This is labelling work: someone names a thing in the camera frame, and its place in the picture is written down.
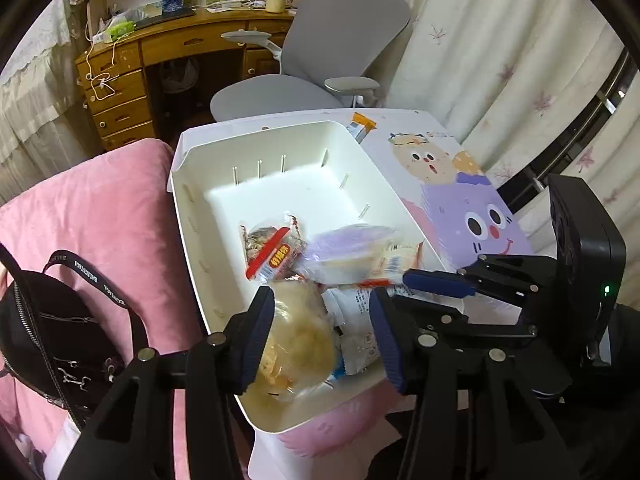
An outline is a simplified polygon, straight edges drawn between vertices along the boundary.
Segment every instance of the bag strap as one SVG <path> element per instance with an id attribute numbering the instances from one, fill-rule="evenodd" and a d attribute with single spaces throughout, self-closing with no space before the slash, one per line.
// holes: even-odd
<path id="1" fill-rule="evenodd" d="M 146 338 L 145 325 L 142 322 L 142 319 L 140 319 L 140 316 L 123 299 L 114 293 L 114 286 L 111 285 L 111 283 L 109 283 L 105 277 L 100 274 L 100 272 L 95 270 L 94 266 L 89 264 L 86 260 L 83 260 L 77 254 L 60 249 L 51 255 L 47 265 L 42 269 L 42 272 L 47 272 L 49 267 L 57 264 L 64 265 L 65 267 L 73 270 L 87 283 L 100 290 L 117 306 L 126 309 L 129 313 L 129 320 L 131 323 L 131 340 L 133 343 L 134 356 L 136 356 L 140 350 L 149 346 L 148 339 Z"/>
<path id="2" fill-rule="evenodd" d="M 22 297 L 24 306 L 26 307 L 25 310 L 29 316 L 29 321 L 31 322 L 31 327 L 34 331 L 34 336 L 40 343 L 37 345 L 38 349 L 42 354 L 42 358 L 47 370 L 49 371 L 49 376 L 58 391 L 58 395 L 60 396 L 66 410 L 69 412 L 74 424 L 78 428 L 82 429 L 84 428 L 84 418 L 79 413 L 78 407 L 74 403 L 70 402 L 69 398 L 66 396 L 66 390 L 62 387 L 62 377 L 60 372 L 58 368 L 53 365 L 53 358 L 49 355 L 49 351 L 47 350 L 48 341 L 42 336 L 43 331 L 40 330 L 40 312 L 37 308 L 34 308 L 36 302 L 33 299 L 34 296 L 31 292 L 29 280 L 25 278 L 22 269 L 2 243 L 0 243 L 0 262 L 6 267 L 6 270 L 13 277 L 15 285 L 18 287 L 18 291 L 20 292 L 20 296 Z"/>

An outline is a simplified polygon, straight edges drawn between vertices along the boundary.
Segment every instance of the cartoon smile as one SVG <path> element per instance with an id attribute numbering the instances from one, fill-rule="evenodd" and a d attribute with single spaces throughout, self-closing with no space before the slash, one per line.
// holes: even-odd
<path id="1" fill-rule="evenodd" d="M 507 248 L 504 250 L 504 252 L 501 252 L 500 254 L 508 254 L 512 244 L 513 244 L 513 240 L 510 240 L 509 238 L 507 238 Z"/>

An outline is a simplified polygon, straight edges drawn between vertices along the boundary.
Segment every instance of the chair armrest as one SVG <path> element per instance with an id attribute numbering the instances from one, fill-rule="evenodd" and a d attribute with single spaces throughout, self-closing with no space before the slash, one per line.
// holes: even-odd
<path id="1" fill-rule="evenodd" d="M 271 34 L 268 32 L 260 32 L 259 30 L 236 30 L 235 32 L 225 32 L 221 37 L 231 43 L 248 43 L 260 45 L 273 54 L 273 59 L 280 60 L 282 49 L 277 46 L 269 38 Z"/>
<path id="2" fill-rule="evenodd" d="M 377 90 L 380 83 L 369 77 L 332 77 L 324 82 L 324 86 L 338 95 L 361 95 Z"/>

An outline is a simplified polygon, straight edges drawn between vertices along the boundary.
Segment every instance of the snack package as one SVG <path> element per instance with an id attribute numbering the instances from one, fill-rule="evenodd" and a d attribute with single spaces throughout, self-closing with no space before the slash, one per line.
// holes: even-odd
<path id="1" fill-rule="evenodd" d="M 269 283 L 291 276 L 290 267 L 304 248 L 295 216 L 264 222 L 251 231 L 240 226 L 248 280 Z"/>
<path id="2" fill-rule="evenodd" d="M 402 274 L 417 265 L 421 245 L 398 245 L 397 235 L 395 229 L 368 224 L 322 233 L 309 242 L 294 270 L 323 285 L 402 283 Z"/>
<path id="3" fill-rule="evenodd" d="M 271 287 L 275 314 L 255 385 L 286 401 L 323 384 L 335 369 L 338 355 L 316 285 L 293 279 Z"/>
<path id="4" fill-rule="evenodd" d="M 328 288 L 322 294 L 324 306 L 340 335 L 340 352 L 344 373 L 355 375 L 380 357 L 376 336 L 369 319 L 370 287 Z M 406 296 L 417 300 L 440 303 L 440 296 L 411 290 L 404 285 L 386 288 L 389 296 Z"/>

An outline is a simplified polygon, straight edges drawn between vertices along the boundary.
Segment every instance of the cartoon eye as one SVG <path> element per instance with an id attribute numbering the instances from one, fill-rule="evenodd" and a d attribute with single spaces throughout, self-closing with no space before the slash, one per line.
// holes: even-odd
<path id="1" fill-rule="evenodd" d="M 493 222 L 498 229 L 504 229 L 507 227 L 507 219 L 498 207 L 493 204 L 489 204 L 486 207 L 486 212 L 489 215 L 491 222 Z"/>
<path id="2" fill-rule="evenodd" d="M 486 240 L 489 234 L 488 229 L 486 228 L 486 224 L 484 220 L 480 217 L 479 214 L 468 212 L 465 215 L 466 227 L 469 229 L 469 232 L 473 236 L 475 236 L 478 240 Z"/>

